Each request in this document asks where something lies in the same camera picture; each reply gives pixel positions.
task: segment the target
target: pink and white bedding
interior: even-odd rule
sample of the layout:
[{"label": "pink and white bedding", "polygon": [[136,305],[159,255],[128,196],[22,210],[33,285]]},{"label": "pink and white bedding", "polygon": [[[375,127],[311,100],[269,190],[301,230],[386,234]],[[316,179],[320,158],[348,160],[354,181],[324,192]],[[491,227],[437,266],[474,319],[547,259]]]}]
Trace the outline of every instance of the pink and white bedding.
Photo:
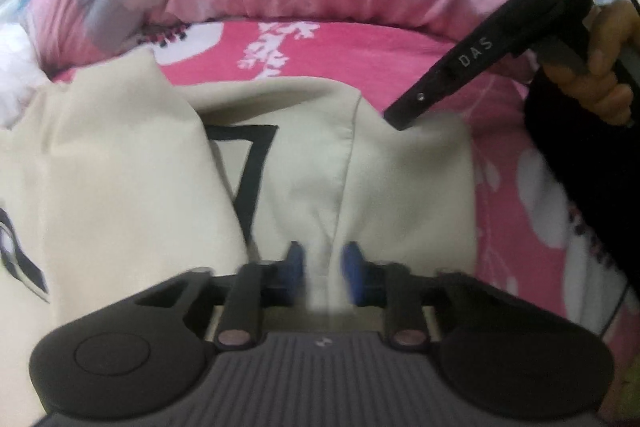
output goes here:
[{"label": "pink and white bedding", "polygon": [[[49,72],[125,52],[144,26],[262,19],[182,25],[142,45],[154,49],[176,85],[325,76],[357,87],[382,110],[503,1],[31,0],[24,15]],[[351,22],[318,22],[325,20]],[[616,310],[624,278],[527,136],[513,79],[529,75],[526,61],[505,61],[434,108],[457,111],[472,130],[476,274],[593,331],[615,314],[606,332],[616,355],[615,392],[640,350],[638,301],[628,293]],[[70,77],[67,71],[60,79]]]}]

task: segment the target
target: beige garment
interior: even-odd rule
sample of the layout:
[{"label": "beige garment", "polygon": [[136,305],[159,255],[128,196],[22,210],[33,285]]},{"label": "beige garment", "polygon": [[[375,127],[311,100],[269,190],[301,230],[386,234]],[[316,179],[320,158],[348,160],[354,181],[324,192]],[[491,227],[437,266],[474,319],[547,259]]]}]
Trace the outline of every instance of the beige garment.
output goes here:
[{"label": "beige garment", "polygon": [[[255,168],[252,144],[265,145],[247,126],[269,125],[277,129],[247,248],[233,200]],[[243,138],[221,139],[229,126]],[[302,307],[348,317],[339,264],[348,241],[420,274],[472,271],[476,259],[462,121],[428,116],[398,132],[357,90],[331,80],[174,88],[151,53],[134,52],[41,89],[0,134],[0,164],[0,206],[46,282],[46,291],[34,287],[15,255],[25,284],[0,268],[0,426],[42,414],[27,369],[41,336],[184,270],[232,273],[249,258],[280,259],[299,241]]]}]

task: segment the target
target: bed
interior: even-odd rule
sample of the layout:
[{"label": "bed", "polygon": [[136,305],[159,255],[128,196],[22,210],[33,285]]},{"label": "bed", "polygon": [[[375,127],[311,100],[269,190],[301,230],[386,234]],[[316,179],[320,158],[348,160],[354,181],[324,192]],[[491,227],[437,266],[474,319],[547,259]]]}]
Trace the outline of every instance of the bed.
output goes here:
[{"label": "bed", "polygon": [[[13,123],[47,77],[68,82],[137,47],[151,49],[176,86],[321,76],[383,110],[503,1],[4,0],[0,18],[19,20],[28,39],[15,27],[3,35],[15,45],[0,49],[0,68],[16,81],[1,94],[17,99],[2,101],[3,121]],[[462,115],[472,135],[475,275],[601,334],[616,358],[602,413],[631,415],[625,382],[640,351],[638,299],[527,136],[530,74],[526,60],[505,62],[434,108]],[[5,407],[0,425],[13,426],[2,423]]]}]

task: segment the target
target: human hand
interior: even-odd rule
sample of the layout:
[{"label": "human hand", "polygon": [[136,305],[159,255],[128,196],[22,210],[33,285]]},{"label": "human hand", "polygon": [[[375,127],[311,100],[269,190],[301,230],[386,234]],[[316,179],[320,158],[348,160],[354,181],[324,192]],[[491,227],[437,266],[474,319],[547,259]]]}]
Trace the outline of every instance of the human hand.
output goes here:
[{"label": "human hand", "polygon": [[609,124],[624,125],[631,118],[633,92],[618,83],[611,68],[628,42],[640,49],[640,16],[629,1],[616,1],[598,14],[591,27],[589,74],[576,75],[554,64],[542,64],[542,68],[549,80],[583,108]]}]

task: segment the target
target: black sleeve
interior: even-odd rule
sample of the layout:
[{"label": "black sleeve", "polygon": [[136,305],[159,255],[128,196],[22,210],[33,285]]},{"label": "black sleeve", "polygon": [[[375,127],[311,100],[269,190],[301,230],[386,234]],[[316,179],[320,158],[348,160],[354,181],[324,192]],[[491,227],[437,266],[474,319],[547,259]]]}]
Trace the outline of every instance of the black sleeve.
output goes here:
[{"label": "black sleeve", "polygon": [[610,126],[540,72],[525,103],[525,124],[585,222],[640,292],[640,122]]}]

